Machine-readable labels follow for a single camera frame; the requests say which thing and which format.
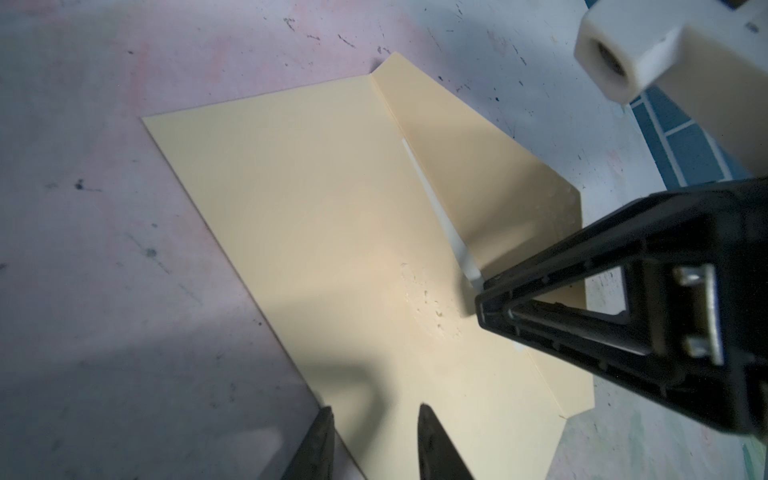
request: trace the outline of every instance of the open flap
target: open flap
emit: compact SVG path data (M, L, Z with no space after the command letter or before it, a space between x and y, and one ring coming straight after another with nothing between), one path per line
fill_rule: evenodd
M459 312L371 76L144 123L367 478L418 478L422 402L476 478L545 477L560 410L527 353Z
M575 188L402 55L372 76L484 278L581 229ZM585 308L584 282L546 300ZM594 407L591 374L528 351L563 416Z

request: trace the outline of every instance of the beige envelope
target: beige envelope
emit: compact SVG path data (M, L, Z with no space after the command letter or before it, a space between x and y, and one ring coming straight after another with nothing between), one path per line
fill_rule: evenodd
M592 378L480 329L409 150L486 278L581 227L568 182L398 54L144 123L366 477L418 477L422 402L476 478L545 477Z

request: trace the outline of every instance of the white strip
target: white strip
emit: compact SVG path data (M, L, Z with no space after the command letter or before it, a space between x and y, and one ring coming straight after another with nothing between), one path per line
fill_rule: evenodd
M733 174L730 173L730 168L728 168L728 164L725 163L723 152L720 151L720 147L717 146L715 139L712 138L706 131L704 131L704 137L707 139L707 143L712 149L715 160L717 160L717 164L720 166L720 170L723 172L723 181L733 180Z
M656 135L659 136L659 140L661 140L661 146L664 148L664 153L667 154L667 158L670 161L670 165L672 165L672 171L674 172L674 176L677 178L677 182L680 184L681 187L687 187L688 182L685 181L685 176L683 175L683 171L680 169L680 165L677 163L677 159L672 153L672 147L670 147L670 143L667 141L667 137L664 135L664 131L661 130L661 125L659 125L659 119L656 118L656 112L654 111L653 108L650 108L650 102L648 101L648 96L645 94L645 92L643 92L640 94L640 98L645 103L645 108L648 111L648 117L650 117L650 122L654 126Z
M481 292L483 279L480 269L475 263L475 259L469 254L469 249L467 248L466 243L464 243L464 240L458 235L456 228L448 218L448 214L445 213L445 209L443 209L440 204L440 200L438 200L437 195L435 195L432 185L429 184L429 180L427 180L427 177L424 175L424 171L419 165L419 162L416 161L416 157L413 156L411 147L408 145L405 138L402 139L402 145L406 148L406 152L408 152L408 156L411 159L411 165L416 169L416 173L422 181L422 187L424 187L424 192L427 194L427 198L429 198L429 203L435 211L438 222L440 222L440 227L442 227L445 236L448 237L448 243L450 243L451 250L453 250L453 256L456 257L458 265L461 267L462 272L464 272L467 279L469 279L472 287L474 287L476 291Z
M683 122L683 123L681 123L681 124L677 125L675 128L673 128L672 130L668 131L668 132L667 132L665 135L667 135L667 136L669 137L670 135L674 135L674 134L676 134L678 131L681 131L681 130L683 130L684 128L688 128L688 127L690 127L691 125L693 125L693 124L695 124L695 123L696 123L696 122L693 120L693 118L691 118L689 121L685 121L685 122Z

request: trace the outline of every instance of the white plastic part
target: white plastic part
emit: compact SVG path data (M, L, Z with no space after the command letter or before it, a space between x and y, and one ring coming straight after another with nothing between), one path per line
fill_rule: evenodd
M656 83L755 175L768 174L768 0L600 0L574 55L610 100Z

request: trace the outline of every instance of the blue tile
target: blue tile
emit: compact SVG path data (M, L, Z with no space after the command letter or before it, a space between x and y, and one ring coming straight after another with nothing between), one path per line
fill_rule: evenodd
M651 105L656 112L656 118L659 119L662 131L669 131L677 125L690 120L668 96L662 92L659 87L648 88L645 93L648 95Z
M705 184L723 178L704 132L697 124L667 137L677 164L689 185Z
M731 157L729 154L726 153L725 150L722 148L720 149L721 152L723 152L723 158L725 159L725 165L728 166L728 170L730 170L731 176L733 176L734 180L745 180L747 178L752 178L752 174L744 167L741 166L738 160Z
M664 152L664 147L661 145L659 136L656 135L656 129L654 124L650 121L650 115L644 104L639 104L633 108L634 117L637 119L637 124L640 125L640 130L645 137L645 143L648 144L648 150L650 150L651 156L656 161L656 168L659 169L661 174L661 180L664 180L664 185L667 186L667 190L680 187L675 177L674 170L672 170L672 164L667 157L667 153Z

